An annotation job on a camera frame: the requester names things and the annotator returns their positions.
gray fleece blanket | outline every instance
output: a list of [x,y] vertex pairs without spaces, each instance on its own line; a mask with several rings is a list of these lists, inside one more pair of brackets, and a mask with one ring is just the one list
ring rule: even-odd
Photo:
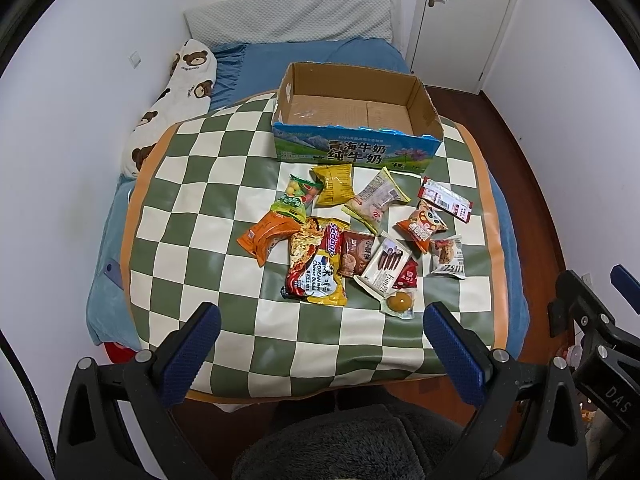
[[[315,416],[259,440],[236,461],[234,480],[419,480],[462,428],[405,403]],[[482,478],[497,471],[492,456]]]

snack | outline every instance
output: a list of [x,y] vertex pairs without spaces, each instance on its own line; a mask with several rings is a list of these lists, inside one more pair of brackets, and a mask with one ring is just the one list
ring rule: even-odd
[[355,195],[351,185],[351,164],[314,166],[311,171],[322,180],[324,185],[316,205],[344,204]]
[[309,303],[344,306],[342,276],[338,274],[342,232],[348,227],[335,218],[309,217],[289,240],[289,272],[280,293]]
[[311,207],[315,196],[320,193],[322,184],[289,175],[287,189],[271,205],[271,210],[290,216],[301,224],[306,220],[306,210]]
[[367,187],[351,198],[342,210],[349,216],[361,221],[373,234],[380,233],[382,217],[393,200],[410,202],[402,192],[389,170],[382,168]]
[[431,235],[448,229],[436,210],[424,200],[420,200],[418,207],[407,220],[398,222],[396,226],[408,232],[423,253],[429,252]]
[[454,193],[447,189],[439,182],[425,177],[422,181],[422,187],[418,191],[418,196],[439,208],[451,213],[456,218],[460,218],[463,222],[468,223],[471,218],[471,208],[473,202],[469,202],[465,197]]
[[338,273],[349,278],[354,274],[362,274],[371,259],[374,240],[372,235],[365,233],[343,232]]
[[394,283],[392,295],[380,301],[380,310],[390,316],[413,319],[415,298],[418,295],[417,286],[418,262],[409,258]]
[[293,218],[269,211],[241,237],[238,244],[256,260],[261,267],[267,261],[275,245],[293,233],[300,231],[300,224]]
[[444,240],[432,240],[431,273],[450,274],[465,279],[465,259],[462,254],[462,236],[455,235]]
[[386,232],[381,234],[382,243],[367,264],[361,276],[353,279],[378,301],[386,300],[395,294],[396,279],[411,256],[411,251],[400,242],[393,240]]

cardboard box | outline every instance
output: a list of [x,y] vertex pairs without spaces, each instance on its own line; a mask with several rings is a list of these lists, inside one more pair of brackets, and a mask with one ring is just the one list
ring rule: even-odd
[[409,74],[292,63],[272,120],[278,160],[422,173],[443,138],[440,117]]

blue blanket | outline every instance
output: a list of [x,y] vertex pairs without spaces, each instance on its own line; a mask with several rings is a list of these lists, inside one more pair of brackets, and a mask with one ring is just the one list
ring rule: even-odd
[[[384,40],[307,41],[305,43],[228,44],[212,49],[218,61],[210,110],[232,104],[249,95],[277,88],[291,62],[332,62],[408,73],[402,55]],[[522,290],[518,249],[502,191],[491,176],[500,240],[505,257],[509,297],[507,350],[518,356],[529,327],[529,308]],[[110,260],[120,260],[120,245],[127,214],[128,197],[135,181],[121,177],[106,220],[94,282],[87,301],[86,322],[95,344],[118,342],[140,349],[124,292],[103,272]]]

checkered mat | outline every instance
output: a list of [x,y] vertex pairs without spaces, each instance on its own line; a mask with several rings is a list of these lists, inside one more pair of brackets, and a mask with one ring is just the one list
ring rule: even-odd
[[[446,138],[426,174],[474,202],[468,224],[442,213],[449,231],[438,236],[462,234],[466,280],[430,276],[429,257],[416,252],[420,297],[413,320],[382,314],[353,280],[346,280],[345,307],[283,299],[287,243],[260,268],[236,242],[284,191],[290,173],[309,176],[309,164],[276,160],[273,104],[270,92],[172,126],[145,161],[122,244],[123,282],[143,347],[157,347],[202,301],[218,305],[222,332],[192,388],[222,402],[441,373],[422,332],[422,313],[432,301],[447,305],[486,345],[503,348],[506,277],[488,171],[469,133],[447,120]],[[354,190],[376,172],[354,168]],[[406,239],[394,224],[414,210],[420,178],[394,177],[413,200],[392,205],[383,227]],[[366,232],[340,206],[315,207],[313,215]]]

